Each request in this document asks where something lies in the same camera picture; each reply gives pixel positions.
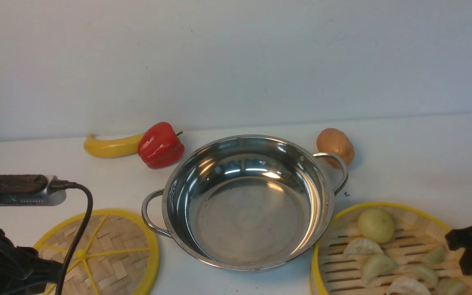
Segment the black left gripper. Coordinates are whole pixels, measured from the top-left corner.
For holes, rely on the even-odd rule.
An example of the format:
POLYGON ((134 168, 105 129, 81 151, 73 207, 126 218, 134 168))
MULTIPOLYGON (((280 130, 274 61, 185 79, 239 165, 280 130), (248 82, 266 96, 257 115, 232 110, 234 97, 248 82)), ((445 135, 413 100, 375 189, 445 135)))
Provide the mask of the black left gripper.
MULTIPOLYGON (((0 196, 35 194, 47 186, 45 175, 0 175, 0 196)), ((43 259, 33 247, 14 245, 0 229, 0 295, 35 295, 56 284, 63 263, 43 259)))

